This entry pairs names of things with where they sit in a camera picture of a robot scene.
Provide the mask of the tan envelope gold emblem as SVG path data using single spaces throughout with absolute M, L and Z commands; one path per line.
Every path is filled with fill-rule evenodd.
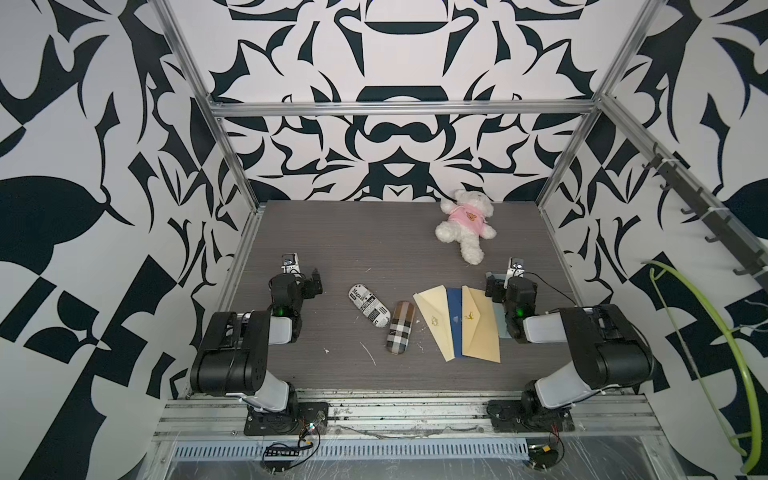
M 462 287 L 462 355 L 501 362 L 493 303 L 481 290 Z

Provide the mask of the light blue envelope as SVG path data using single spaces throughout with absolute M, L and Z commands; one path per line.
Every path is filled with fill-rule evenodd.
M 506 276 L 507 280 L 507 292 L 508 292 L 508 283 L 511 278 L 508 278 Z M 498 330 L 498 335 L 500 339 L 511 339 L 512 336 L 509 333 L 508 325 L 507 325 L 507 292 L 506 292 L 506 299 L 503 303 L 493 303 L 492 301 L 492 307 L 493 307 L 493 313 L 495 315 L 495 322 Z

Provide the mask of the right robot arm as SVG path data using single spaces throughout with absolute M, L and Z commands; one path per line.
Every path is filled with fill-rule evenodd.
M 530 382 L 521 394 L 529 418 L 567 410 L 609 389 L 649 380 L 655 358 L 648 341 L 614 304 L 536 312 L 538 284 L 522 275 L 486 275 L 486 296 L 503 308 L 508 335 L 522 344 L 565 344 L 571 360 Z

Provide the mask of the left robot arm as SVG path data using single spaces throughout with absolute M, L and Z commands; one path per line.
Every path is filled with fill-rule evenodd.
M 215 313 L 190 370 L 194 393 L 232 397 L 262 415 L 298 417 L 295 388 L 268 370 L 269 348 L 298 340 L 306 300 L 323 293 L 321 275 L 283 272 L 270 279 L 264 310 Z

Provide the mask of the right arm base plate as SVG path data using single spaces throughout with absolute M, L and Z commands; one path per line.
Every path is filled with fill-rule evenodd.
M 490 400 L 486 413 L 495 432 L 560 433 L 575 430 L 569 409 L 546 409 L 528 400 Z

